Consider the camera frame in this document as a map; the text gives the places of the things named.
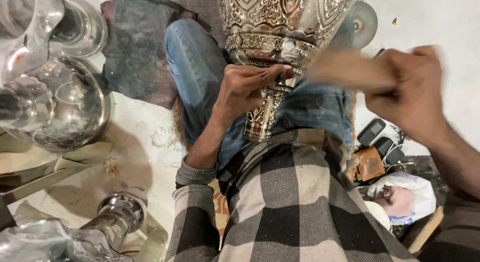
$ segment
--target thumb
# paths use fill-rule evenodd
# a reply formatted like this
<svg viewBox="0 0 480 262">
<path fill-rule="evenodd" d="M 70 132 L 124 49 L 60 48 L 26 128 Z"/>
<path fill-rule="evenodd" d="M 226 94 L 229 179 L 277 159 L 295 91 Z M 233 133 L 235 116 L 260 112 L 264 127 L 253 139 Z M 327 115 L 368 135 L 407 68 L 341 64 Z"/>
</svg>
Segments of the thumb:
<svg viewBox="0 0 480 262">
<path fill-rule="evenodd" d="M 259 74 L 249 77 L 245 80 L 244 87 L 249 91 L 258 88 L 275 85 L 275 79 L 283 72 L 290 70 L 290 77 L 293 77 L 290 65 L 275 64 L 270 68 L 263 68 Z"/>
</svg>

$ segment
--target cuff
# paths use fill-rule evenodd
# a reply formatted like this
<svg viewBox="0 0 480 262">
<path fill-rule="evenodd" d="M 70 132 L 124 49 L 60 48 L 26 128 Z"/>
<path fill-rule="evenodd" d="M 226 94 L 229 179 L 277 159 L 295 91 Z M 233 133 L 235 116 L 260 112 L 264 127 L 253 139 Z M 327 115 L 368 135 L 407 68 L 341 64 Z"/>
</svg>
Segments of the cuff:
<svg viewBox="0 0 480 262">
<path fill-rule="evenodd" d="M 186 186 L 192 184 L 204 184 L 207 185 L 216 177 L 217 165 L 210 169 L 196 169 L 188 166 L 185 163 L 185 159 L 188 155 L 183 157 L 181 161 L 181 166 L 177 171 L 177 176 L 175 181 L 177 183 L 177 188 L 179 186 Z"/>
</svg>

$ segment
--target hand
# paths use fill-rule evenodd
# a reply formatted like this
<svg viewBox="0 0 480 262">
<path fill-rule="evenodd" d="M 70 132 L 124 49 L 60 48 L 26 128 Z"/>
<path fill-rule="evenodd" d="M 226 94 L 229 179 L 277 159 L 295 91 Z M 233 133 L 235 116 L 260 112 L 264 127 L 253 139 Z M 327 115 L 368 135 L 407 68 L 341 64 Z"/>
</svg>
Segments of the hand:
<svg viewBox="0 0 480 262">
<path fill-rule="evenodd" d="M 291 68 L 281 64 L 270 68 L 228 65 L 212 117 L 221 118 L 228 126 L 239 115 L 260 107 L 263 104 L 261 88 L 275 85 L 274 80 L 283 72 L 287 79 L 293 77 Z"/>
<path fill-rule="evenodd" d="M 417 47 L 411 54 L 387 50 L 382 57 L 396 70 L 398 85 L 387 95 L 365 92 L 367 108 L 415 141 L 433 147 L 449 129 L 442 112 L 442 68 L 434 47 Z"/>
</svg>

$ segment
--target blue jeans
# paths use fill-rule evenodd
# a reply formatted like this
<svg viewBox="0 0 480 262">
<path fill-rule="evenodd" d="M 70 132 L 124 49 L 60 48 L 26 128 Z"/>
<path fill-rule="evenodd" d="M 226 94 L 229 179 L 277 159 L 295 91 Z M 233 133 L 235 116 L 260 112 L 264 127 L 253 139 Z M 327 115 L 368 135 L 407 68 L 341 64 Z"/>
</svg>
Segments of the blue jeans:
<svg viewBox="0 0 480 262">
<path fill-rule="evenodd" d="M 336 45 L 345 47 L 353 41 L 344 23 L 335 36 Z M 216 41 L 197 22 L 182 19 L 165 32 L 165 51 L 170 71 L 183 101 L 185 138 L 193 145 L 205 129 L 217 100 L 227 62 Z M 343 89 L 307 83 L 304 79 L 285 96 L 279 107 L 274 128 L 325 129 L 352 145 L 350 94 Z M 237 117 L 223 137 L 217 166 L 224 168 L 231 158 L 250 143 L 243 138 L 245 114 Z"/>
</svg>

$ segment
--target wallet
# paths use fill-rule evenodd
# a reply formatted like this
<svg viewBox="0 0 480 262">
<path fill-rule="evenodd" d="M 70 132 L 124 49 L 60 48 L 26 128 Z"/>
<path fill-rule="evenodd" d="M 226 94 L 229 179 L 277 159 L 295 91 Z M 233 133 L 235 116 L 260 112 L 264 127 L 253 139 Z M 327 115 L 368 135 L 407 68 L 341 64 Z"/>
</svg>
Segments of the wallet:
<svg viewBox="0 0 480 262">
<path fill-rule="evenodd" d="M 385 174 L 382 159 L 375 147 L 368 147 L 355 153 L 358 156 L 357 179 L 367 181 Z"/>
</svg>

